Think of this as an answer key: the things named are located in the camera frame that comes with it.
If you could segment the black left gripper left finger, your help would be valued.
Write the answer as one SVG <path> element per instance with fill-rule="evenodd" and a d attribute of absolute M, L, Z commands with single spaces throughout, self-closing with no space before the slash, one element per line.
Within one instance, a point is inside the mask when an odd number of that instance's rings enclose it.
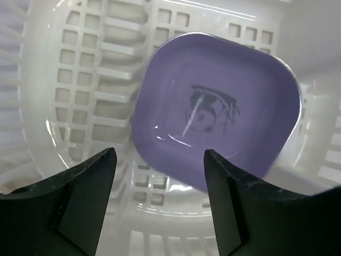
<path fill-rule="evenodd" d="M 1 195 L 1 255 L 95 255 L 117 155 L 107 148 Z"/>

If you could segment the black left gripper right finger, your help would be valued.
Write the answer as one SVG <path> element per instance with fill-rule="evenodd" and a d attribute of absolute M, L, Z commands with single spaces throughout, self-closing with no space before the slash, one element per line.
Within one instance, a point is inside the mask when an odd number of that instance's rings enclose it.
<path fill-rule="evenodd" d="M 340 255 L 340 188 L 302 195 L 214 150 L 204 171 L 220 255 Z"/>

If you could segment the purple square panda plate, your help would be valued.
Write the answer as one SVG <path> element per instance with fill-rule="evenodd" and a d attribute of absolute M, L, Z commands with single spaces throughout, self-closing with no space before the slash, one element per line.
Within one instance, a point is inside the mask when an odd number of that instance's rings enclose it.
<path fill-rule="evenodd" d="M 150 58 L 131 135 L 153 169 L 206 192 L 206 150 L 264 178 L 299 125 L 302 108 L 299 83 L 279 58 L 187 33 Z"/>

